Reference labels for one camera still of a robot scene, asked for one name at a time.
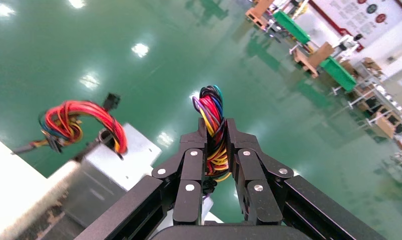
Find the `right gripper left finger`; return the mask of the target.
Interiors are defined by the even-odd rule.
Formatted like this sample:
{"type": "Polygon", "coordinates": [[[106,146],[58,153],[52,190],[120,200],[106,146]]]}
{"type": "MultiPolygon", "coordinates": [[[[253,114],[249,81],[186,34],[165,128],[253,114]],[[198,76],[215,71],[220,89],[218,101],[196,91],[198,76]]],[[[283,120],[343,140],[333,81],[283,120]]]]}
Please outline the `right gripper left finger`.
{"type": "Polygon", "coordinates": [[[200,225],[207,159],[207,130],[181,136],[176,154],[144,176],[76,238],[147,240],[174,207],[172,224],[200,225]]]}

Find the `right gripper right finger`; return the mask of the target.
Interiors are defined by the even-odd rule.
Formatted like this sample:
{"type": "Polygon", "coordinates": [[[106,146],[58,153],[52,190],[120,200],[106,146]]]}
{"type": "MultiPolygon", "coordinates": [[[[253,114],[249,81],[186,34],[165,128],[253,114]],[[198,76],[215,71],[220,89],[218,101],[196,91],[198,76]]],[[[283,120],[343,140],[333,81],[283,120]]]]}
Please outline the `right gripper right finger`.
{"type": "Polygon", "coordinates": [[[380,240],[382,236],[227,120],[227,156],[242,214],[277,240],[380,240]]]}

